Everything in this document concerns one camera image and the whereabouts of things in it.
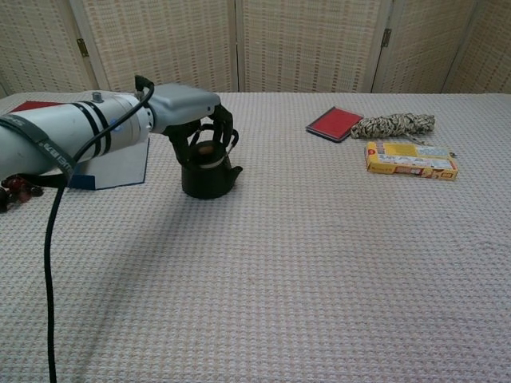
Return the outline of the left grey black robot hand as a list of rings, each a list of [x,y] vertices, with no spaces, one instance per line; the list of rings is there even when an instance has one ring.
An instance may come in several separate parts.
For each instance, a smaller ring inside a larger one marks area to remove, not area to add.
[[[234,129],[232,114],[221,104],[220,96],[188,85],[158,85],[149,100],[153,114],[151,132],[166,136],[177,161],[185,166],[191,159],[188,138],[204,130],[201,120],[212,121],[213,142],[229,152],[237,145],[239,133]]]

